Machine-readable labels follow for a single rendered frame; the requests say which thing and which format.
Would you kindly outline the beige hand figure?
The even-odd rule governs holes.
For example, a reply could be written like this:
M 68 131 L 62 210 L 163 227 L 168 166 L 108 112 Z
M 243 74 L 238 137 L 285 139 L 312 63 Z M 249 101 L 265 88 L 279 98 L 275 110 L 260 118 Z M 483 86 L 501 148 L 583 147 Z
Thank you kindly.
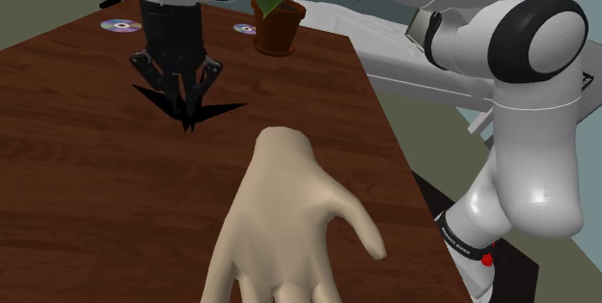
M 380 232 L 361 202 L 318 164 L 310 140 L 285 126 L 257 137 L 254 153 L 217 238 L 200 303 L 342 303 L 326 233 L 347 221 L 376 260 Z

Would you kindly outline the brown wooden table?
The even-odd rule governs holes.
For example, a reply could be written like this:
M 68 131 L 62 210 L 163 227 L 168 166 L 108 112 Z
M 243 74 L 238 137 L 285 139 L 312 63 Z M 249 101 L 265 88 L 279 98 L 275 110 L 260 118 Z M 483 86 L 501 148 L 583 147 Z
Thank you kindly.
M 350 40 L 301 28 L 258 53 L 203 9 L 231 110 L 191 132 L 142 93 L 126 0 L 0 51 L 0 303 L 200 303 L 210 256 L 260 131 L 304 132 L 382 233 L 372 259 L 342 220 L 328 248 L 343 303 L 472 303 Z

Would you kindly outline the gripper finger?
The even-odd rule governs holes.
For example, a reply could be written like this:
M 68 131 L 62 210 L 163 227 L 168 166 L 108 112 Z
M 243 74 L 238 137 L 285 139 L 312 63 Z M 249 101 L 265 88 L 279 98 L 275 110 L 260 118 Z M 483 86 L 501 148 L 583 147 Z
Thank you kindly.
M 146 50 L 129 58 L 130 64 L 151 86 L 151 90 L 134 85 L 141 94 L 161 109 L 168 117 L 181 121 L 182 128 L 189 128 L 189 120 L 180 96 L 178 76 L 163 75 L 154 65 Z
M 216 60 L 206 56 L 202 64 L 202 73 L 199 81 L 191 79 L 187 81 L 187 117 L 188 125 L 193 130 L 196 120 L 201 114 L 202 101 L 209 88 L 221 73 L 223 65 Z

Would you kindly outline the green plant in brown pot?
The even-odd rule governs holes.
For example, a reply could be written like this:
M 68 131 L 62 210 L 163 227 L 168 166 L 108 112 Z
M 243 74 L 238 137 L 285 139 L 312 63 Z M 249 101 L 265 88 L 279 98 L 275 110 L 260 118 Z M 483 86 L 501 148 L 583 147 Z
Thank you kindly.
M 254 48 L 262 54 L 286 57 L 295 50 L 295 39 L 306 8 L 294 0 L 251 0 L 256 34 Z

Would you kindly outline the white bed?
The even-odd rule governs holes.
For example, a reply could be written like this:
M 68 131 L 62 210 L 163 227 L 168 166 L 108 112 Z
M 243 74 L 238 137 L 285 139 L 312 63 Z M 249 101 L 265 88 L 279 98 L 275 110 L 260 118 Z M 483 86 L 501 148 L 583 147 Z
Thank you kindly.
M 480 111 L 469 131 L 492 121 L 493 81 L 434 67 L 405 36 L 406 26 L 336 4 L 302 0 L 305 27 L 349 37 L 374 90 Z

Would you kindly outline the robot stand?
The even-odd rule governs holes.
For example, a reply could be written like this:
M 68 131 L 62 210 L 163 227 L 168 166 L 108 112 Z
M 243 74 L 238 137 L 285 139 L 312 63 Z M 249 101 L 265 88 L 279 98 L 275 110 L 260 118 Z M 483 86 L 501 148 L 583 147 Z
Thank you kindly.
M 424 200 L 435 217 L 454 201 L 420 175 L 413 173 Z M 495 279 L 488 303 L 534 303 L 539 266 L 501 238 L 494 252 Z

